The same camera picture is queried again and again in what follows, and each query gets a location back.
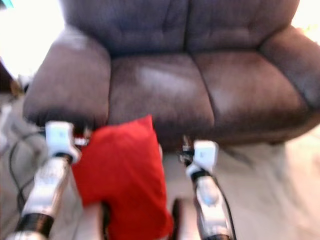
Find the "silver right robot leg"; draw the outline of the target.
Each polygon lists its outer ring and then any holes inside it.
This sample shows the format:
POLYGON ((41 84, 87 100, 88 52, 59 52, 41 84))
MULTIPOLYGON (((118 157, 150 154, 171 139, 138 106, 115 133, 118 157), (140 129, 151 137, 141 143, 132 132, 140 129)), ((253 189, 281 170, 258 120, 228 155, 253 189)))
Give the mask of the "silver right robot leg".
POLYGON ((201 240, 193 198, 174 199, 171 214, 174 226, 167 240, 201 240))

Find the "dark wooden door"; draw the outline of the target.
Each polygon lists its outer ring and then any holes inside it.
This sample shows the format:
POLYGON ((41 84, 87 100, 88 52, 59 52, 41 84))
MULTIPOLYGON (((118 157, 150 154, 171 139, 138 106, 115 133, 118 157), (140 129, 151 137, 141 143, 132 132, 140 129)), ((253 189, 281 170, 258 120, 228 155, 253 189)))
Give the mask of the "dark wooden door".
POLYGON ((13 77, 3 64, 0 64, 0 93, 10 94, 12 93, 13 77))

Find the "brown two-seat sofa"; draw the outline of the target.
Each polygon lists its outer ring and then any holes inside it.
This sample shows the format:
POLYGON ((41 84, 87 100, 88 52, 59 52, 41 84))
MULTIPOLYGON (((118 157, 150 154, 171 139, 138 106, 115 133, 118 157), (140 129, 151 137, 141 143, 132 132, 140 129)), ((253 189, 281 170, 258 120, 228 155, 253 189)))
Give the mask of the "brown two-seat sofa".
POLYGON ((58 0, 63 28, 23 116, 98 130, 151 116, 158 141, 281 143, 320 125, 320 44, 300 0, 58 0))

